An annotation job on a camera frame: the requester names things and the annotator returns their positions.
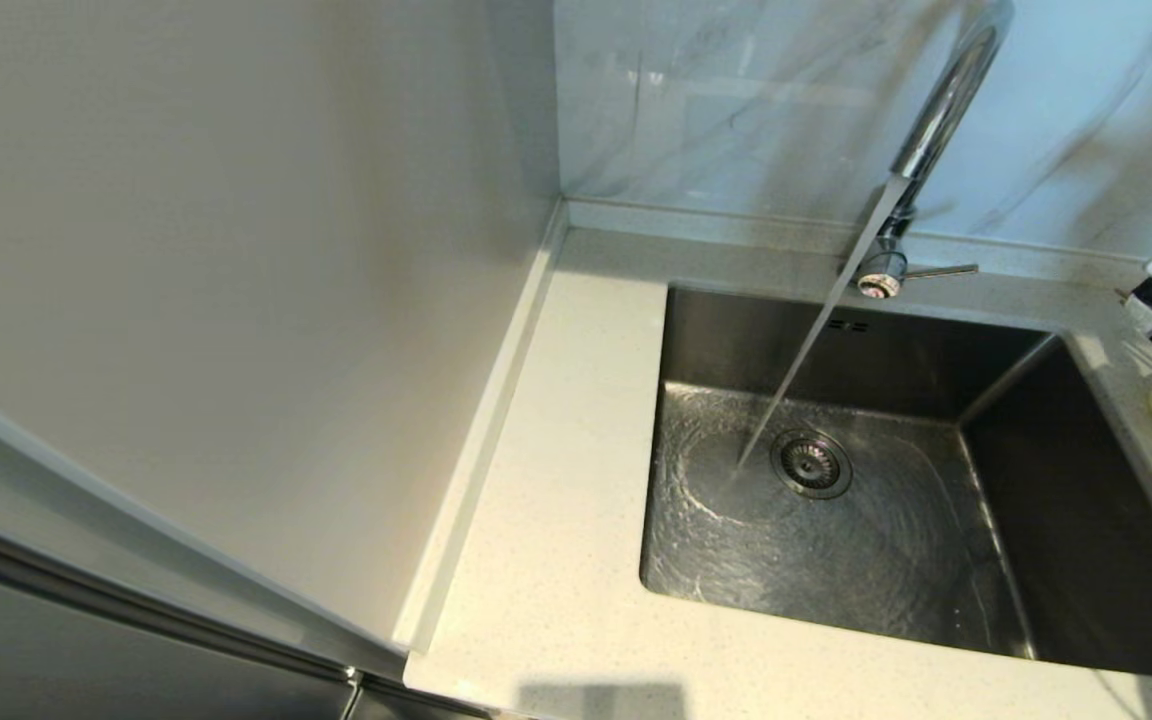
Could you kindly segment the round metal drain strainer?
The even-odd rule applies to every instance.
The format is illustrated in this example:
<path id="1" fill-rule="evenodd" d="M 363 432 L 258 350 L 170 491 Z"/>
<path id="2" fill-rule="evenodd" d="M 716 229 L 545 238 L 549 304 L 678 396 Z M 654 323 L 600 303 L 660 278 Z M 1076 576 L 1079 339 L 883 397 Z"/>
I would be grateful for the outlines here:
<path id="1" fill-rule="evenodd" d="M 771 467 L 785 486 L 799 497 L 838 498 L 849 491 L 852 461 L 835 438 L 813 429 L 778 434 L 770 450 Z"/>

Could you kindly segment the stainless steel sink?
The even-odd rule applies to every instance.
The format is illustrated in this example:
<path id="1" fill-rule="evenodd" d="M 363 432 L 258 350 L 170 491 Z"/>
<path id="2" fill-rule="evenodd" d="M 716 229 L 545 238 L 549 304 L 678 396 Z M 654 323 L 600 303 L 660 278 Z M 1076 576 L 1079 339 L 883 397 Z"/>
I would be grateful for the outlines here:
<path id="1" fill-rule="evenodd" d="M 1055 333 L 667 293 L 639 578 L 649 591 L 1000 655 L 1152 676 L 1152 506 Z M 854 465 L 776 478 L 778 434 Z"/>

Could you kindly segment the grey refrigerator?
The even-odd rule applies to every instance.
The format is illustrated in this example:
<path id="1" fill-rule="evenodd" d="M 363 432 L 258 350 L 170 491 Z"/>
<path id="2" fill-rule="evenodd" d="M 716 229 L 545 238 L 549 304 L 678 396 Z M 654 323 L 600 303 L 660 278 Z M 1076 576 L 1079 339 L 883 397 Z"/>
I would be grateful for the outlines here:
<path id="1" fill-rule="evenodd" d="M 492 720 L 0 423 L 0 720 Z"/>

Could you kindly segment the chrome gooseneck faucet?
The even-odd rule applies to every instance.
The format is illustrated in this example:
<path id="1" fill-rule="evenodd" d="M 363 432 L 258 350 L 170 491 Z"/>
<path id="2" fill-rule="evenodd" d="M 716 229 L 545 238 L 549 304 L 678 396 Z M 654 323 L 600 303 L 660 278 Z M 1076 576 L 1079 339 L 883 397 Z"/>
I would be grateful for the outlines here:
<path id="1" fill-rule="evenodd" d="M 852 283 L 870 300 L 892 300 L 909 278 L 902 237 L 914 223 L 916 199 L 1009 35 L 1015 13 L 1011 0 L 979 0 L 978 5 L 979 12 L 960 32 L 940 77 L 890 164 L 892 176 L 901 179 L 902 192 L 893 200 L 892 209 L 884 211 L 874 243 L 852 275 Z"/>

